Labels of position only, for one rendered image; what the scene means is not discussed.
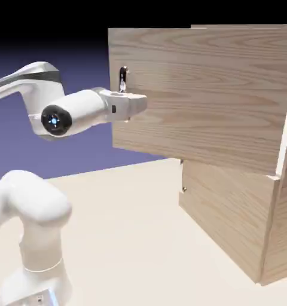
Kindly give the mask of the large light wood cabinet door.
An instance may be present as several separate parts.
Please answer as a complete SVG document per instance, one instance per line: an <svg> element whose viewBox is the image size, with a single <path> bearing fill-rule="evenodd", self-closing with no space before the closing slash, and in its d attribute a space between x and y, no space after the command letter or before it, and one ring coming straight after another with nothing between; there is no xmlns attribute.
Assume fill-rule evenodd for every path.
<svg viewBox="0 0 287 306"><path fill-rule="evenodd" d="M111 88L147 110L112 126L117 148L262 175L282 172L287 148L287 25L110 28Z"/></svg>

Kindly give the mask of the small light wood cabinet door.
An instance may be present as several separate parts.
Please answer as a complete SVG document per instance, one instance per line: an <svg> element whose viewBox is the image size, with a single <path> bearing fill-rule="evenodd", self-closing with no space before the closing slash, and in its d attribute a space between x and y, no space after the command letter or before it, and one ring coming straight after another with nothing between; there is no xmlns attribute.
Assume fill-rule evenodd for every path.
<svg viewBox="0 0 287 306"><path fill-rule="evenodd" d="M261 278L278 176L182 162L179 205L255 283Z"/></svg>

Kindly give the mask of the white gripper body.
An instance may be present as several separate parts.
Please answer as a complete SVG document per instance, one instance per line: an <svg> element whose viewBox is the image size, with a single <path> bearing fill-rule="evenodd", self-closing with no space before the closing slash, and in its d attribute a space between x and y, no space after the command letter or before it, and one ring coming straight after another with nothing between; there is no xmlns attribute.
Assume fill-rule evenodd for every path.
<svg viewBox="0 0 287 306"><path fill-rule="evenodd" d="M148 99L146 95L128 93L127 98L129 101L128 115L127 115L128 118L140 114L141 112L147 109Z"/></svg>

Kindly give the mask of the light wood cabinet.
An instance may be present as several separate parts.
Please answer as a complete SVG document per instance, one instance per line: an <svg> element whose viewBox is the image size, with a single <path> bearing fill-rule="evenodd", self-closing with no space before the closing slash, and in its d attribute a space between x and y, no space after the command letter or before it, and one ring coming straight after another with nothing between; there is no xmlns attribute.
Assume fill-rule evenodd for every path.
<svg viewBox="0 0 287 306"><path fill-rule="evenodd" d="M287 29L287 25L280 25L279 29ZM279 177L280 182L271 213L262 274L258 282L263 286L287 277L287 113L275 176Z"/></svg>

